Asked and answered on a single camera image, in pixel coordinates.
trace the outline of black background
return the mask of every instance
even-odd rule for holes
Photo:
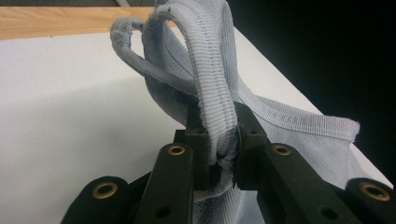
[[[355,145],[396,184],[396,8],[363,1],[228,2],[234,26],[323,114],[361,124]]]

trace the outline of round hole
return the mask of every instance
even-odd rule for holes
[[[274,147],[273,151],[281,156],[289,156],[291,154],[290,149],[285,147]]]
[[[164,218],[171,214],[171,209],[168,206],[162,206],[155,210],[155,217]]]
[[[337,214],[336,214],[336,213],[334,212],[334,210],[332,210],[331,208],[322,208],[322,209],[320,210],[320,213],[321,213],[324,217],[326,217],[326,218],[328,218],[328,219],[331,219],[331,220],[335,220],[335,219],[338,218]]]
[[[385,202],[390,200],[389,193],[374,184],[361,183],[361,191],[370,198],[378,201]]]
[[[183,154],[186,151],[186,148],[181,147],[181,146],[173,146],[169,147],[168,153],[171,154],[172,156],[178,156]]]
[[[104,182],[96,185],[92,191],[95,199],[106,199],[116,193],[118,186],[113,182]]]

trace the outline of wooden surface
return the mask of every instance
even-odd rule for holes
[[[0,40],[108,32],[119,17],[146,20],[152,7],[0,7]]]

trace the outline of brass insert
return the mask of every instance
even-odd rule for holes
[[[172,146],[168,148],[168,153],[172,156],[178,156],[183,154],[186,151],[186,148],[181,146]]]
[[[116,191],[118,186],[113,182],[103,182],[93,189],[92,197],[95,199],[106,199],[111,197]]]
[[[286,147],[273,147],[272,150],[281,156],[289,156],[291,154],[291,150]]]
[[[361,191],[369,196],[372,199],[376,199],[378,201],[389,201],[390,195],[384,189],[381,189],[379,186],[363,182],[361,183]]]

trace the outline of gray mesh cloth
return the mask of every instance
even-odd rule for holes
[[[180,29],[187,48],[168,21]],[[142,32],[145,58],[131,50],[133,29]],[[344,188],[350,178],[368,177],[349,149],[359,131],[357,122],[313,114],[249,90],[238,76],[226,1],[159,0],[146,22],[118,19],[110,35],[114,50],[144,77],[152,98],[169,116],[185,125],[187,108],[201,108],[209,163],[218,163],[222,176],[213,189],[195,191],[194,223],[264,222],[256,193],[231,188],[237,125],[233,101],[249,106],[271,142],[297,148],[324,180]]]

